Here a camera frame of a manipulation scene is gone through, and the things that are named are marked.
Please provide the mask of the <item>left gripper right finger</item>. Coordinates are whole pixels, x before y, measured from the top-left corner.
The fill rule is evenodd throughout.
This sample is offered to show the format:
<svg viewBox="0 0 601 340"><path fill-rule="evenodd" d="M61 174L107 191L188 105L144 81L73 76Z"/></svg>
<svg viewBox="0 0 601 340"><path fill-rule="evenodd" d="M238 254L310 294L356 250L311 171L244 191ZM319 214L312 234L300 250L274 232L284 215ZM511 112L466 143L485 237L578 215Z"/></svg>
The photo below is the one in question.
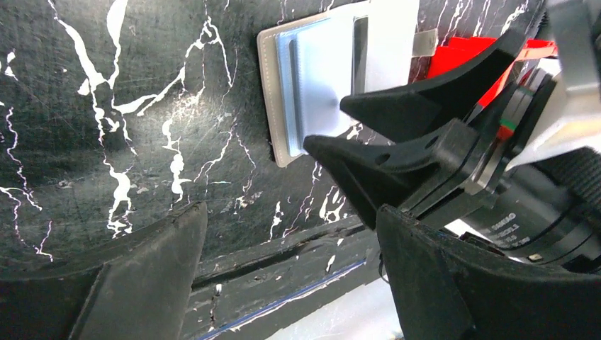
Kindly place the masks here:
<svg viewBox="0 0 601 340"><path fill-rule="evenodd" d="M389 205L376 233L406 339L599 339L600 277L465 243Z"/></svg>

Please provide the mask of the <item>grey leather card holder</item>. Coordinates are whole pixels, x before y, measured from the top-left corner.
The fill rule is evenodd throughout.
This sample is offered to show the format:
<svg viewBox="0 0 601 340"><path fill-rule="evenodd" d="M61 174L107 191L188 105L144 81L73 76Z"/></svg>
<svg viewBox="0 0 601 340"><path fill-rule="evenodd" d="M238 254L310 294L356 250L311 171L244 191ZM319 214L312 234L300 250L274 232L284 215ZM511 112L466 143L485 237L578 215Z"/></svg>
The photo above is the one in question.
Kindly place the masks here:
<svg viewBox="0 0 601 340"><path fill-rule="evenodd" d="M412 59L434 54L438 31L417 30L419 7L418 1L360 1L258 34L277 166L304 155L307 136L338 137L355 124L340 108L341 100L352 95L355 18L369 18L364 93L406 85Z"/></svg>

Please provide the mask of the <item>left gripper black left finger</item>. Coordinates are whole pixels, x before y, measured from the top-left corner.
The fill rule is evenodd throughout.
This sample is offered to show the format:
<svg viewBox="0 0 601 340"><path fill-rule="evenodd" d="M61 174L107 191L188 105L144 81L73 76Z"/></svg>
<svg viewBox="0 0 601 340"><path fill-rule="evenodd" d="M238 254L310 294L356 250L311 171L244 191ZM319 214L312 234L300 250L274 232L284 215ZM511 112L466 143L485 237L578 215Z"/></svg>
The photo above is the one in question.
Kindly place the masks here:
<svg viewBox="0 0 601 340"><path fill-rule="evenodd" d="M205 203L34 271L1 275L2 339L178 339Z"/></svg>

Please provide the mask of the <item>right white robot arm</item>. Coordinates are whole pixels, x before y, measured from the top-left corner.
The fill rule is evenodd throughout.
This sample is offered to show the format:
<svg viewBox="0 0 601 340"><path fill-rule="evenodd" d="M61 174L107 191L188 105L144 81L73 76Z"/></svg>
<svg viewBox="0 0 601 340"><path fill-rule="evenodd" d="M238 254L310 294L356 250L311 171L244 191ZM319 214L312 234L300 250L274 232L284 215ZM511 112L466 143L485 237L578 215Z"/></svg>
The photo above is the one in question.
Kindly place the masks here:
<svg viewBox="0 0 601 340"><path fill-rule="evenodd" d="M600 272L600 2L547 1L539 33L451 38L422 81L346 96L387 144L304 149L377 233L380 269L425 271L402 222L526 264Z"/></svg>

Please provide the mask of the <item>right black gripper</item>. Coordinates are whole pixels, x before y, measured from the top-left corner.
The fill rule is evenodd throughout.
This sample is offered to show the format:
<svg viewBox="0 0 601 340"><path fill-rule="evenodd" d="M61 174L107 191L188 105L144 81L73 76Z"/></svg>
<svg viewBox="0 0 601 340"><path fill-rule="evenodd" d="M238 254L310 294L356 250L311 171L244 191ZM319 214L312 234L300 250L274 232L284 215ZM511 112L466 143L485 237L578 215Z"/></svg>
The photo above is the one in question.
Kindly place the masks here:
<svg viewBox="0 0 601 340"><path fill-rule="evenodd" d="M463 119L516 60L525 41L523 32L509 29L480 54L439 76L341 100L343 112L394 145L310 135L303 147L370 230L383 205L421 221L453 221L491 210L505 190L510 157L523 149L541 115L537 105L556 83L536 70Z"/></svg>

